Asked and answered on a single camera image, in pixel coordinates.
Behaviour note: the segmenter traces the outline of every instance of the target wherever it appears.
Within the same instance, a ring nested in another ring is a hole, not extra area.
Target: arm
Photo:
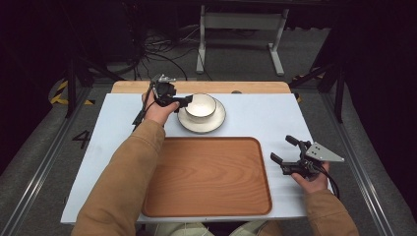
[[[323,167],[328,171],[328,162]],[[328,178],[324,174],[321,173],[311,182],[297,173],[291,176],[306,194],[307,217],[314,235],[359,235],[344,205],[328,189]]]
[[[148,104],[153,102],[153,94]],[[77,217],[72,235],[135,235],[149,180],[165,132],[162,126],[178,107],[153,104],[144,122],[114,152]]]

